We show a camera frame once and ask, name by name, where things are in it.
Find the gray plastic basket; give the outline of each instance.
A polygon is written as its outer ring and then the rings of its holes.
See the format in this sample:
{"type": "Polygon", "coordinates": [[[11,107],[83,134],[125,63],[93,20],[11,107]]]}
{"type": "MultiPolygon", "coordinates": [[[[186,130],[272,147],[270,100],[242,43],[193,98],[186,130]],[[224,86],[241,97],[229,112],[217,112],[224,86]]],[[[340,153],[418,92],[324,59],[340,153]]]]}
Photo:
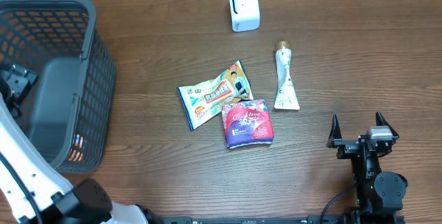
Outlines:
{"type": "Polygon", "coordinates": [[[23,115],[17,123],[60,172],[96,169],[104,152],[115,66],[95,22],[95,8],[89,0],[0,0],[0,62],[19,64],[40,75],[21,104],[23,115]],[[40,83],[44,83],[45,64],[57,57],[76,57],[79,70],[73,78],[68,118],[62,123],[66,134],[45,141],[30,135],[32,114],[39,108],[35,98],[40,83]]]}

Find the white tube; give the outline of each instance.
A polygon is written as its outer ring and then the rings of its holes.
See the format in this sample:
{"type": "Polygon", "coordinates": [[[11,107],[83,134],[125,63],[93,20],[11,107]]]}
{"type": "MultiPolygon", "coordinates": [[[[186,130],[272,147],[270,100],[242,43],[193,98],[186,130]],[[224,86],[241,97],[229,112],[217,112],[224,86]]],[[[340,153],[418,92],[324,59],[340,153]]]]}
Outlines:
{"type": "Polygon", "coordinates": [[[280,41],[276,44],[276,72],[278,73],[278,92],[275,109],[299,110],[295,86],[290,77],[291,50],[290,44],[280,41]]]}

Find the wood grain surface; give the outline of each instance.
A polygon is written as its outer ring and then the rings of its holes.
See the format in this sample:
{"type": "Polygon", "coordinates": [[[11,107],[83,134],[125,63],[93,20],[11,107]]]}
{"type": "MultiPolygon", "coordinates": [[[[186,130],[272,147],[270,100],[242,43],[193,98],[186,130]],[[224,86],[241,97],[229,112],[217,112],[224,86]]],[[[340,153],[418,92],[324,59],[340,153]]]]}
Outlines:
{"type": "MultiPolygon", "coordinates": [[[[92,0],[117,67],[106,152],[87,176],[110,197],[160,216],[319,214],[352,183],[325,147],[332,114],[344,139],[381,110],[401,138],[381,158],[410,186],[408,223],[442,222],[442,0],[260,0],[261,26],[233,33],[228,0],[92,0]],[[271,146],[229,151],[222,120],[190,132],[176,86],[241,59],[255,97],[273,106],[274,45],[291,43],[299,112],[271,109],[271,146]]],[[[347,196],[329,211],[355,205],[347,196]]],[[[13,221],[1,197],[0,219],[13,221]]]]}

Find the perforated basket side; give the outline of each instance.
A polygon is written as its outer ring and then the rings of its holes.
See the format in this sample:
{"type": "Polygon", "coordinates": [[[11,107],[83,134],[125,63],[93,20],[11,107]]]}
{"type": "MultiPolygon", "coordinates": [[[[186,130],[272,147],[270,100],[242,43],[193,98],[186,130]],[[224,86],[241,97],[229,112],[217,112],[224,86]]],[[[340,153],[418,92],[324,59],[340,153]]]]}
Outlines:
{"type": "Polygon", "coordinates": [[[104,152],[114,86],[115,66],[95,31],[72,144],[58,171],[85,173],[98,167],[104,152]]]}

